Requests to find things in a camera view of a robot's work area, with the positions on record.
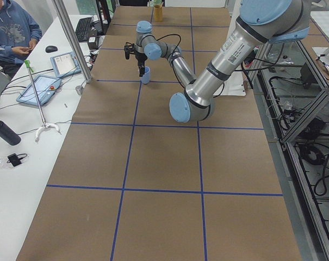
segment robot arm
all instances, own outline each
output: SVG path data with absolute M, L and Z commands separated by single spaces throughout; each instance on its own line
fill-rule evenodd
M 136 44 L 128 46 L 131 49 L 128 53 L 135 54 L 140 75 L 147 58 L 166 58 L 185 86 L 183 93 L 170 99 L 172 117 L 178 122 L 201 121 L 214 111 L 214 92 L 255 46 L 297 41 L 307 36 L 310 10 L 310 0 L 243 0 L 235 30 L 198 78 L 182 58 L 180 49 L 157 41 L 146 21 L 138 23 Z

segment tablet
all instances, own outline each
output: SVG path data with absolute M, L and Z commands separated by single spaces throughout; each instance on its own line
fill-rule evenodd
M 34 79 L 35 87 L 38 92 L 40 104 L 43 105 L 52 98 L 57 88 L 60 87 L 61 79 L 46 75 L 39 75 Z M 21 104 L 38 106 L 34 89 L 30 83 L 16 99 Z
M 63 53 L 51 57 L 51 63 L 55 76 L 58 78 L 64 78 L 66 76 L 81 72 L 74 52 Z

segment hoodie logo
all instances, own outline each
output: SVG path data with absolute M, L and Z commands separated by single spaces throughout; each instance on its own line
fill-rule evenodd
M 0 26 L 0 30 L 4 31 L 9 41 L 20 43 L 25 41 L 24 31 L 20 24 L 9 24 L 8 26 Z

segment blue cup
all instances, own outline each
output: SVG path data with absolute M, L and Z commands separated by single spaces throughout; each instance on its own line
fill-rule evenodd
M 150 67 L 145 66 L 145 74 L 143 76 L 141 76 L 141 82 L 143 84 L 148 84 L 150 82 L 150 79 L 151 79 Z

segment computer mouse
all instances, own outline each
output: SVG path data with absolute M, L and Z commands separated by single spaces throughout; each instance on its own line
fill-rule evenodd
M 58 48 L 54 45 L 49 45 L 49 46 L 46 47 L 46 53 L 52 53 L 52 52 L 55 52 L 57 50 L 58 50 Z

